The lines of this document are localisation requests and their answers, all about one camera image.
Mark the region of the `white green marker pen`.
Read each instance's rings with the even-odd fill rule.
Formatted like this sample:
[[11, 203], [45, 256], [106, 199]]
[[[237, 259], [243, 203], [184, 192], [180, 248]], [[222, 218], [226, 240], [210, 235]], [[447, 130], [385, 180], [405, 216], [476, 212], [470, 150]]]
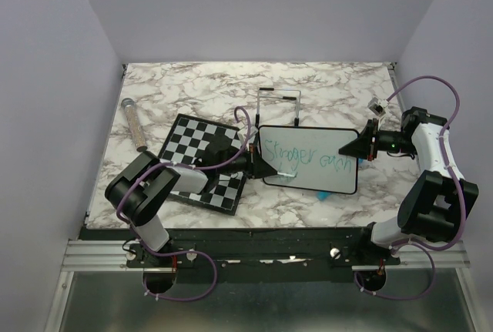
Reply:
[[294, 178], [297, 176], [297, 173], [282, 173], [282, 172], [277, 172], [278, 176], [284, 176], [284, 177], [290, 177]]

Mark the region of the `black framed whiteboard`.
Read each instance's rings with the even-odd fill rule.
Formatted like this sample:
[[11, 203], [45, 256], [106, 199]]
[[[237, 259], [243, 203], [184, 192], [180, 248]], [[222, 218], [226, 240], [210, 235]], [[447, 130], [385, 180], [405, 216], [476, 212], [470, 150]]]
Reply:
[[358, 160], [338, 153], [355, 140], [355, 129], [261, 126], [263, 159], [277, 172], [297, 173], [294, 178], [271, 176], [269, 186], [352, 195], [357, 192]]

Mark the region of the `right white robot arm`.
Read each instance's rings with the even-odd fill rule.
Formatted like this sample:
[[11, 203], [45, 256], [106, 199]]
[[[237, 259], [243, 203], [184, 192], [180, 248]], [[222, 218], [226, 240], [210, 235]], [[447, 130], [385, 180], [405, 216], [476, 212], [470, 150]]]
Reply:
[[479, 189], [457, 168], [449, 143], [449, 122], [413, 107], [401, 117], [398, 131], [380, 129], [370, 119], [360, 135], [339, 149], [345, 156], [372, 161], [380, 151], [414, 156], [421, 175], [402, 201], [396, 217], [371, 224], [370, 237], [354, 245], [355, 257], [370, 264], [382, 247], [394, 252], [406, 244], [442, 251], [461, 238]]

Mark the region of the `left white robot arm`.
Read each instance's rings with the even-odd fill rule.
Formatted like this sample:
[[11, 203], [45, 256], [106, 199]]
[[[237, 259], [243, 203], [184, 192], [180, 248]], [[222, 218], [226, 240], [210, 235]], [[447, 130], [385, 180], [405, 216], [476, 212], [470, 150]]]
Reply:
[[168, 232], [158, 212], [172, 192], [204, 194], [218, 186], [221, 176], [243, 173], [248, 179], [277, 175], [254, 144], [239, 149], [226, 136], [214, 136], [192, 164], [168, 162], [149, 151], [140, 153], [106, 187], [104, 196], [146, 245], [144, 257], [155, 267], [171, 255]]

